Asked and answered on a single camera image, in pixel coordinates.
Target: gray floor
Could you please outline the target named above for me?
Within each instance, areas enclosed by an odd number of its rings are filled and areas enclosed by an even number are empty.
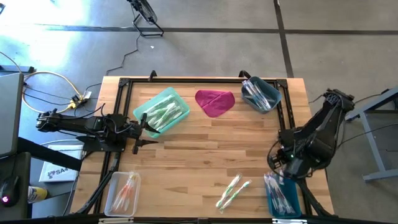
[[[88,85],[101,82],[107,69],[119,66],[123,55],[135,49],[136,32],[46,31],[31,25],[131,27],[133,16],[126,1],[18,2],[5,2],[6,9],[0,16],[0,50],[20,65],[67,76],[81,92]],[[272,0],[149,2],[164,27],[278,28]],[[280,7],[286,29],[398,30],[395,0],[280,0]],[[34,16],[22,16],[31,12],[35,12]],[[338,88],[360,99],[398,85],[397,38],[398,35],[286,36],[294,77],[304,78],[310,99],[327,88]],[[4,58],[0,58],[0,63],[9,64]],[[156,70],[163,76],[235,77],[242,69],[260,77],[286,77],[279,34],[169,32],[164,38],[140,38],[139,52],[126,58],[123,69],[109,75],[148,75]],[[29,84],[62,96],[74,94],[65,82],[50,75],[33,77]],[[53,109],[52,105],[34,99],[28,101],[41,110]],[[90,102],[89,107],[94,106],[95,101]],[[312,112],[320,106],[321,101],[311,104]],[[20,136],[37,143],[70,139],[60,133],[38,132],[36,116],[37,113],[22,107]],[[361,131],[356,121],[347,124],[346,138]],[[39,172],[41,164],[32,162],[32,171]],[[370,184],[362,181],[362,175],[376,169],[365,138],[345,144],[336,153],[328,168],[328,180],[337,215],[385,222],[398,220],[398,179]],[[35,204],[33,217],[60,215],[66,199],[67,195],[62,195]]]

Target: blue plastic container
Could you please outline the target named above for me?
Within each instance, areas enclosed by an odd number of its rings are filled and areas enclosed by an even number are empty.
[[[279,215],[279,213],[274,208],[274,204],[271,201],[270,193],[266,188],[269,213],[275,218],[297,218],[297,217],[300,217],[301,209],[300,209],[299,198],[297,197],[296,183],[293,180],[284,178],[284,185],[280,185],[280,189],[284,193],[286,199],[292,205],[296,214],[294,214],[294,215],[289,215],[289,214]]]
[[[152,138],[157,138],[161,134],[165,133],[168,129],[170,129],[172,126],[176,125],[178,122],[180,122],[182,119],[184,119],[186,116],[189,114],[189,106],[186,104],[186,102],[181,98],[180,95],[172,88],[168,87],[167,89],[163,90],[161,93],[144,103],[143,105],[137,107],[132,113],[134,116],[137,118],[138,121],[141,120],[142,114],[148,110],[149,108],[153,107],[160,101],[162,101],[164,98],[173,95],[175,100],[179,103],[179,105],[182,107],[182,110],[184,111],[183,114],[181,114],[178,118],[173,120],[170,124],[166,125],[164,128],[158,130],[160,134],[158,133],[153,133],[150,131],[146,131],[147,134],[152,137]]]
[[[280,102],[280,100],[282,99],[282,95],[280,94],[280,92],[277,89],[275,89],[272,85],[270,85],[266,81],[262,80],[261,78],[251,77],[251,78],[249,78],[249,81],[252,83],[257,83],[259,85],[260,90],[263,92],[263,94],[265,94],[267,96],[267,98],[274,100],[274,102],[269,102],[271,109],[264,110],[262,108],[259,108],[253,99],[249,99],[249,98],[245,97],[246,95],[250,95],[250,94],[248,93],[246,88],[242,86],[243,101],[245,101],[247,104],[252,106],[258,112],[260,112],[262,114],[267,113],[268,111],[274,109],[276,107],[276,105]]]

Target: magenta towel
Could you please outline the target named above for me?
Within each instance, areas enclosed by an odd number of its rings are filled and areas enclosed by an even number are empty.
[[[199,90],[195,99],[207,116],[211,118],[216,118],[225,113],[235,104],[234,95],[225,91]]]

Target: computer mouse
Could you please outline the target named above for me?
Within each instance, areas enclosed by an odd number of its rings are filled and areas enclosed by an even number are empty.
[[[19,200],[19,176],[4,179],[0,186],[0,202],[5,207],[14,206]]]

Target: wooden tabletop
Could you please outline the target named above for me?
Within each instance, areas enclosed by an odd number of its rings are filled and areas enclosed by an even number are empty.
[[[106,103],[105,113],[113,112],[119,78],[103,79],[97,108]],[[287,82],[295,124],[300,126],[311,118],[304,81],[288,78]],[[135,108],[169,86],[189,105],[190,114],[157,138],[160,143],[146,145],[136,155],[131,151],[135,140],[129,140],[121,156],[119,171],[135,170],[142,178],[135,217],[271,217],[263,175],[270,172],[266,156],[280,128],[277,111],[267,114],[254,111],[241,99],[241,84],[237,83],[135,83],[129,117],[135,119],[132,114]],[[231,91],[236,103],[220,117],[209,118],[195,101],[198,90]],[[72,212],[81,208],[98,186],[103,157],[103,152],[95,152],[84,160]],[[235,190],[249,179],[252,184],[221,214],[215,204],[237,173],[243,178]],[[333,213],[325,172],[315,172],[307,184],[324,208]],[[108,187],[104,190],[101,211]],[[304,211],[301,191],[298,194]]]

